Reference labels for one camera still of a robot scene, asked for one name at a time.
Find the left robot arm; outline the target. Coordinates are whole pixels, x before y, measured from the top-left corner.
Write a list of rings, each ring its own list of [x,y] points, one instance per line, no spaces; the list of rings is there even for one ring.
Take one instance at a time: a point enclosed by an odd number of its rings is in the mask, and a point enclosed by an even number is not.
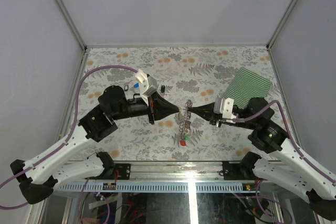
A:
[[[127,99],[120,86],[109,86],[98,98],[99,104],[79,120],[69,133],[50,148],[27,161],[15,160],[10,168],[17,177],[26,201],[33,205],[48,198],[57,188],[84,178],[115,176],[115,163],[107,152],[98,152],[84,161],[67,162],[83,149],[99,143],[117,130],[116,120],[148,115],[149,122],[175,114],[179,108],[157,92],[145,103],[136,94]]]

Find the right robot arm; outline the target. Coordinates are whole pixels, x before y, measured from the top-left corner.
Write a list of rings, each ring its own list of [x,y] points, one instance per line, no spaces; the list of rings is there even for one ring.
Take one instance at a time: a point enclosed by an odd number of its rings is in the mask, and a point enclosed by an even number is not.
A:
[[[335,221],[335,174],[299,147],[288,127],[282,128],[272,121],[274,103],[279,102],[251,98],[241,109],[231,98],[217,98],[213,103],[190,107],[188,111],[216,127],[225,124],[251,130],[248,139],[252,145],[290,169],[248,152],[239,163],[240,175],[245,179],[255,176],[273,182],[308,203],[317,215]]]

